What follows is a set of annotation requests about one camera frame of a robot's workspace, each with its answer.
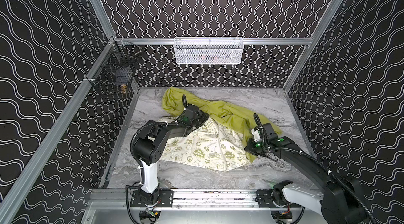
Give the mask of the lime green printed jacket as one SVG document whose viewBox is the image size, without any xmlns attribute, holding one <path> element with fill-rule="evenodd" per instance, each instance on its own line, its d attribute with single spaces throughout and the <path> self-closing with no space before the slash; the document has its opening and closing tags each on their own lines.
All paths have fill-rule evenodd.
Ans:
<svg viewBox="0 0 404 224">
<path fill-rule="evenodd" d="M 209 115 L 208 120 L 186 137 L 175 137 L 167 142 L 162 161 L 227 172 L 255 160 L 245 152 L 247 141 L 253 138 L 251 130 L 257 126 L 253 114 L 262 124 L 270 124 L 275 133 L 282 130 L 257 108 L 257 93 L 252 90 L 225 91 L 225 96 L 211 100 L 176 87 L 167 89 L 162 98 L 162 108 L 176 118 L 184 111 L 182 97 Z"/>
</svg>

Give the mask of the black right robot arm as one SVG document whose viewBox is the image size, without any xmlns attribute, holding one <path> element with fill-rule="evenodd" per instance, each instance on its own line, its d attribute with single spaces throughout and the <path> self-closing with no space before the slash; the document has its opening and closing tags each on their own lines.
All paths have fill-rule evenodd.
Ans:
<svg viewBox="0 0 404 224">
<path fill-rule="evenodd" d="M 293 165 L 310 179 L 317 190 L 297 186 L 291 180 L 277 183 L 268 196 L 257 192 L 256 201 L 261 207 L 269 199 L 270 205 L 290 207 L 299 205 L 321 215 L 329 224 L 358 224 L 376 219 L 366 206 L 360 182 L 349 176 L 341 176 L 326 167 L 313 156 L 304 152 L 289 137 L 280 137 L 272 125 L 258 124 L 251 130 L 252 138 L 244 148 L 246 152 L 261 157 L 273 154 L 276 158 Z"/>
</svg>

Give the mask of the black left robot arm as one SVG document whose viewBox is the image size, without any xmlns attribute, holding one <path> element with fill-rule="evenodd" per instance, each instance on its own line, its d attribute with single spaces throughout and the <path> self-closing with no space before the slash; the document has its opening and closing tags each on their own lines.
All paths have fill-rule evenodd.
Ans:
<svg viewBox="0 0 404 224">
<path fill-rule="evenodd" d="M 186 137 L 200 128 L 209 115 L 197 106 L 187 105 L 181 114 L 169 122 L 149 120 L 134 134 L 130 153 L 141 169 L 141 190 L 154 193 L 159 187 L 157 165 L 171 138 Z"/>
</svg>

